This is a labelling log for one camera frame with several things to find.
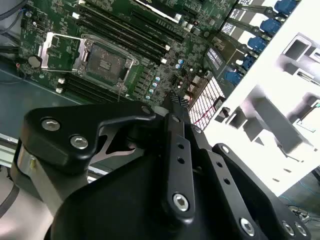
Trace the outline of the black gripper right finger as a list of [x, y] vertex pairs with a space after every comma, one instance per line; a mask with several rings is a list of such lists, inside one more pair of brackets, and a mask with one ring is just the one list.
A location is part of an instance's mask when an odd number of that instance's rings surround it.
[[179, 104], [196, 167], [216, 198], [226, 240], [309, 240], [305, 224], [224, 143], [210, 146]]

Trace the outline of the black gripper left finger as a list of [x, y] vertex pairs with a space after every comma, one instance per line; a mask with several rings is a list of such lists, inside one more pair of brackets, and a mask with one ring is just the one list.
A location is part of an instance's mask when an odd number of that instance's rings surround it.
[[19, 169], [55, 215], [87, 182], [89, 166], [111, 158], [159, 158], [160, 204], [176, 220], [192, 220], [195, 190], [190, 122], [181, 98], [169, 92], [161, 106], [135, 100], [37, 108], [23, 120]]

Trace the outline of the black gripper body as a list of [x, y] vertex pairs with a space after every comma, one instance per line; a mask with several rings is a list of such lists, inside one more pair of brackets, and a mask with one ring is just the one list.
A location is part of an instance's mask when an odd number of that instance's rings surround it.
[[50, 228], [52, 240], [239, 240], [241, 205], [231, 176], [223, 183], [223, 158], [201, 149], [193, 172], [195, 210], [183, 221], [174, 203], [166, 203], [158, 178], [160, 164], [139, 158], [71, 194]]

